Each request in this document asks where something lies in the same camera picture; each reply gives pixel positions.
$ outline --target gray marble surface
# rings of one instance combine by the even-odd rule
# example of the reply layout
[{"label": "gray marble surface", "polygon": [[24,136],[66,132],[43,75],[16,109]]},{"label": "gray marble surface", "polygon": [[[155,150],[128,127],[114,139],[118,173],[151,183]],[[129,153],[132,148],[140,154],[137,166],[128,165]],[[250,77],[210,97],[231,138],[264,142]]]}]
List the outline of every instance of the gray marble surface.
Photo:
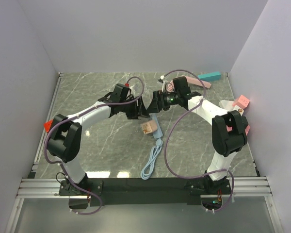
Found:
[{"label": "gray marble surface", "polygon": [[[168,76],[172,80],[183,73]],[[117,83],[125,83],[131,76],[139,76],[145,82],[143,99],[148,107],[154,90],[161,85],[157,79],[163,73],[65,73],[61,79],[58,95],[51,117],[56,114],[69,115],[94,104],[97,99],[112,91]],[[132,80],[141,90],[138,80]],[[201,87],[191,85],[192,91],[202,91]],[[233,100],[228,78],[212,82],[206,98],[218,105],[220,100]],[[186,110],[172,106],[168,111],[157,114],[165,141],[167,133]],[[149,153],[156,140],[152,134],[144,134],[140,124],[148,121],[127,120],[124,113],[99,122],[83,135],[78,154],[80,163],[90,177],[140,177],[140,171],[148,161]],[[167,157],[171,168],[181,175],[204,173],[211,163],[214,148],[211,142],[211,126],[196,114],[188,114],[176,126],[168,143]],[[54,178],[60,168],[49,165],[42,155],[36,178]],[[237,154],[231,164],[235,176],[256,176],[255,165],[249,146]],[[173,177],[167,170],[163,152],[158,156],[152,177]]]}]

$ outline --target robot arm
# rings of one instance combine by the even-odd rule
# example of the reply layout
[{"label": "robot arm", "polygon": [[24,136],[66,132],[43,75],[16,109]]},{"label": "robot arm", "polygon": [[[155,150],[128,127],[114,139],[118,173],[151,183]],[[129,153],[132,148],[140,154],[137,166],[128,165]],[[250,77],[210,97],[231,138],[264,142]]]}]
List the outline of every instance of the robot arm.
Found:
[{"label": "robot arm", "polygon": [[[188,104],[189,110],[197,106],[201,99],[201,96],[191,98]],[[237,152],[247,143],[244,131],[248,126],[246,118],[237,111],[228,112],[208,100],[203,100],[202,105],[192,112],[212,125],[212,144],[215,153],[207,172],[228,170]],[[227,132],[226,126],[232,127],[230,133]],[[226,172],[216,172],[209,176],[213,181],[218,181],[226,176]]]},{"label": "robot arm", "polygon": [[[198,92],[191,92],[185,77],[173,79],[174,92],[155,91],[153,100],[147,109],[148,113],[157,113],[168,110],[171,105],[178,104],[186,110],[196,107],[203,99]],[[229,166],[242,147],[247,143],[245,128],[248,122],[238,111],[228,112],[208,100],[192,111],[212,125],[212,144],[215,153],[207,172],[220,169],[229,169]],[[209,177],[212,181],[224,179],[226,172],[216,172]]]},{"label": "robot arm", "polygon": [[[53,128],[56,124],[63,120],[81,115],[93,106],[114,102],[128,102],[133,99],[135,99],[135,97],[131,95],[131,90],[128,86],[117,84],[113,92],[110,92],[104,97],[100,98],[94,105],[90,106],[89,108],[86,108],[73,115],[56,115],[51,121],[50,128]],[[87,181],[87,175],[82,169],[79,160],[77,159],[82,135],[92,125],[104,119],[110,118],[119,112],[124,112],[128,119],[150,117],[149,114],[146,113],[143,100],[140,97],[136,102],[130,104],[106,105],[96,108],[83,115],[82,117],[77,117],[75,120],[71,120],[65,124],[60,125],[51,134],[47,144],[47,150],[55,157],[57,161],[62,162],[70,179],[79,186],[83,186],[83,184],[86,184]]]}]

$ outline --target pink block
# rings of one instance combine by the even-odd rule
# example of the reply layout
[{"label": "pink block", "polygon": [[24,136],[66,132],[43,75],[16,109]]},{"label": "pink block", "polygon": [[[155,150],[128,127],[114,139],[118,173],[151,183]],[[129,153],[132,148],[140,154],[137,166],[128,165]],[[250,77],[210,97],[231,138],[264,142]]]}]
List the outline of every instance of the pink block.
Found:
[{"label": "pink block", "polygon": [[[193,77],[190,77],[190,76],[184,76],[184,77],[186,77],[186,80],[188,81],[188,83],[191,83],[191,84],[194,84],[194,85],[198,85],[198,86],[203,86],[201,84],[201,82],[197,78],[193,78]],[[205,85],[206,88],[210,88],[211,87],[211,83],[206,82],[206,81],[202,81],[202,82],[203,82],[203,84]],[[171,81],[170,83],[171,83],[171,85],[167,86],[167,91],[169,91],[169,92],[171,92],[173,90],[173,88],[174,88],[173,81]]]},{"label": "pink block", "polygon": [[248,125],[247,128],[245,129],[246,135],[248,135],[249,130],[250,130],[250,125]]},{"label": "pink block", "polygon": [[[228,132],[230,132],[233,128],[227,126],[226,129]],[[244,130],[246,132],[246,135],[248,135],[249,130],[250,130],[250,125],[248,125],[247,128]]]},{"label": "pink block", "polygon": [[232,106],[237,105],[237,106],[241,107],[242,109],[245,109],[248,106],[249,102],[250,102],[250,100],[248,98],[241,95],[237,99],[235,99]]}]

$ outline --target small box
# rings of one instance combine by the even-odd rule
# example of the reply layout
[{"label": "small box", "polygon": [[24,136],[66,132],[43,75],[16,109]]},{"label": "small box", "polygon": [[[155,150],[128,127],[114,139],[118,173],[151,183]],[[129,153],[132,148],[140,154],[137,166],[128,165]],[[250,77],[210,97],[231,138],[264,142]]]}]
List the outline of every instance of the small box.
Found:
[{"label": "small box", "polygon": [[248,98],[241,95],[237,99],[235,99],[232,105],[233,106],[237,105],[237,106],[240,106],[242,109],[245,109],[248,106],[249,102],[250,100]]},{"label": "small box", "polygon": [[144,134],[153,133],[157,130],[157,124],[155,120],[151,120],[141,124],[141,129],[144,132]]}]

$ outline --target black base bar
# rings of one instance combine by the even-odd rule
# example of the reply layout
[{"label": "black base bar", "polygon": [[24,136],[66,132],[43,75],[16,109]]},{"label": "black base bar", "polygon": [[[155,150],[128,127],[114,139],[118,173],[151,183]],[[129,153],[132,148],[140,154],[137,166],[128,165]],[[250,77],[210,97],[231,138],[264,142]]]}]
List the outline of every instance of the black base bar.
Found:
[{"label": "black base bar", "polygon": [[[229,180],[217,182],[207,178],[186,180],[181,178],[90,178],[87,189],[101,197],[104,205],[118,204],[159,204],[187,203],[201,205],[200,195],[217,195],[221,190],[223,195],[231,193]],[[66,180],[62,181],[59,196],[86,196],[85,193],[73,188]],[[81,202],[87,199],[70,199],[71,209],[80,209]],[[91,198],[90,206],[99,206],[95,197]]]}]

